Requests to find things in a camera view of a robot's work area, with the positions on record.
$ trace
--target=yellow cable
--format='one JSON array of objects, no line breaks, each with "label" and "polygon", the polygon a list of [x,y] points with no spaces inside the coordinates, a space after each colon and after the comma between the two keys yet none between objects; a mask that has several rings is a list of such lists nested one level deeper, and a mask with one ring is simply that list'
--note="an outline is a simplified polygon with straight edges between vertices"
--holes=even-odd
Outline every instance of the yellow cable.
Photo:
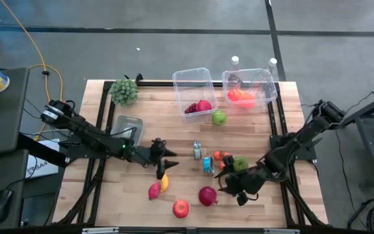
[{"label": "yellow cable", "polygon": [[[46,67],[49,67],[52,70],[54,70],[57,73],[58,77],[60,78],[60,100],[62,101],[63,100],[63,78],[62,78],[60,72],[58,72],[53,67],[48,66],[48,65],[45,64],[43,55],[40,52],[40,49],[38,49],[38,46],[37,46],[36,42],[32,39],[32,37],[29,34],[29,32],[27,32],[27,30],[24,28],[23,24],[19,21],[19,19],[17,19],[17,16],[12,12],[11,8],[4,2],[4,0],[1,0],[1,2],[4,4],[5,8],[11,13],[11,16],[17,21],[18,25],[24,30],[25,34],[30,38],[30,41],[34,44],[34,47],[36,48],[37,53],[38,53],[38,55],[40,56],[40,58],[42,60],[42,64],[33,65],[33,66],[29,67],[29,69],[35,68],[37,66],[42,66],[43,69],[44,69],[44,71],[47,71]],[[49,93],[49,88],[48,88],[48,86],[49,86],[49,84],[48,84],[49,78],[48,78],[47,75],[44,75],[44,77],[45,77],[45,93],[47,94],[47,100],[50,101],[51,98],[50,98],[50,93]],[[39,140],[40,139],[40,134],[44,130],[44,127],[45,127],[45,123],[43,124],[42,128],[38,132],[38,135],[36,135],[36,137],[34,138],[35,140]]]}]

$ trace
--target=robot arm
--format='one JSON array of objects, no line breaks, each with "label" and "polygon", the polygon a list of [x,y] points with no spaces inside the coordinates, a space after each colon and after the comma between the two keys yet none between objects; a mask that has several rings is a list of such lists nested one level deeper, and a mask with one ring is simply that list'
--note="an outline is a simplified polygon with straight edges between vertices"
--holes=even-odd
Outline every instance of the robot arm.
[{"label": "robot arm", "polygon": [[[267,152],[256,162],[256,166],[235,172],[234,159],[231,156],[224,158],[225,169],[215,177],[219,179],[220,191],[238,196],[238,204],[244,205],[249,199],[245,192],[256,194],[267,180],[283,182],[288,166],[295,160],[295,152],[325,130],[336,128],[344,115],[330,101],[320,100],[312,111],[312,120],[305,123],[298,132],[286,135],[280,146]],[[222,176],[225,176],[225,187],[220,183]]]},{"label": "robot arm", "polygon": [[[69,129],[73,133],[69,141],[61,143],[68,149],[68,157],[104,159],[112,156],[138,163],[144,168],[152,164],[157,166],[157,179],[162,179],[165,169],[178,164],[178,162],[162,161],[163,157],[177,156],[176,153],[166,149],[165,140],[156,138],[150,148],[134,146],[132,138],[136,128],[113,135],[106,134],[78,115],[67,103],[51,100],[49,105],[46,105],[41,118],[46,124],[57,129]],[[127,131],[130,132],[129,138],[117,136]]]}]

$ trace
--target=butcher block tabletop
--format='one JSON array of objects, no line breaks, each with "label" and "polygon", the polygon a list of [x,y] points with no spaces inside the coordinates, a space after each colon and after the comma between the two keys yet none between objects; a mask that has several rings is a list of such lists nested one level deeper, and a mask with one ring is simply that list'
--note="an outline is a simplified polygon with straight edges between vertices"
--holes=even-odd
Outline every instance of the butcher block tabletop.
[{"label": "butcher block tabletop", "polygon": [[[88,80],[80,115],[95,125],[105,80]],[[280,82],[280,92],[289,132],[303,126],[297,85]],[[234,156],[245,157],[252,166],[269,150],[268,110],[252,114],[228,114],[222,126],[212,125],[209,119],[202,123],[184,124],[177,106],[173,87],[139,87],[137,102],[129,107],[116,107],[114,120],[120,115],[143,119],[143,146],[150,146],[157,137],[167,141],[167,148],[178,154],[172,161],[179,165],[167,170],[169,188],[156,200],[148,199],[148,188],[156,181],[154,166],[142,168],[139,164],[110,158],[106,161],[101,187],[96,226],[193,226],[213,228],[285,228],[286,221],[280,185],[267,181],[259,191],[257,201],[248,201],[240,207],[236,198],[218,192],[218,204],[205,207],[200,204],[198,192],[202,187],[219,188],[217,179],[203,174],[202,161],[193,159],[193,142],[201,142],[204,156],[216,150],[227,151]],[[227,108],[222,88],[215,88],[219,109]],[[106,101],[102,129],[105,128],[110,103]],[[274,102],[276,120],[279,120]],[[63,218],[81,195],[88,160],[78,159],[66,168],[53,221]],[[323,198],[315,168],[308,162],[295,163],[301,196],[317,217],[327,223]],[[290,197],[294,220],[297,220],[295,202]],[[186,218],[176,218],[173,203],[179,199],[190,204]],[[88,199],[86,218],[92,204]]]}]

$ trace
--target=clear plastic container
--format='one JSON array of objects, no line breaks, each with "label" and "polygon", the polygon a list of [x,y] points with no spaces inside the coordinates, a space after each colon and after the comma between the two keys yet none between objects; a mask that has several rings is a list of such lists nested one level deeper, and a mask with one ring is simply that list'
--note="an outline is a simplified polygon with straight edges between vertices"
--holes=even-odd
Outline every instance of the clear plastic container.
[{"label": "clear plastic container", "polygon": [[267,103],[277,98],[272,76],[265,69],[225,71],[221,80],[225,101],[234,111],[265,109]]},{"label": "clear plastic container", "polygon": [[[206,68],[176,71],[173,74],[173,82],[180,114],[185,123],[209,120],[209,116],[218,109],[212,78]],[[208,101],[212,108],[201,112],[184,113],[191,104],[198,103],[201,100]]]}]

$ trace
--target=computer mouse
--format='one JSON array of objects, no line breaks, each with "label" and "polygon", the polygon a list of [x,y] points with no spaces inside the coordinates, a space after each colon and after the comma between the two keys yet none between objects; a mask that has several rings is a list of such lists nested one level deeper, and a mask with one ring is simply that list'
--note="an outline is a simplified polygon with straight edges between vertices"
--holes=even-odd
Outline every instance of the computer mouse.
[{"label": "computer mouse", "polygon": [[0,190],[0,223],[8,216],[12,191],[9,189]]}]

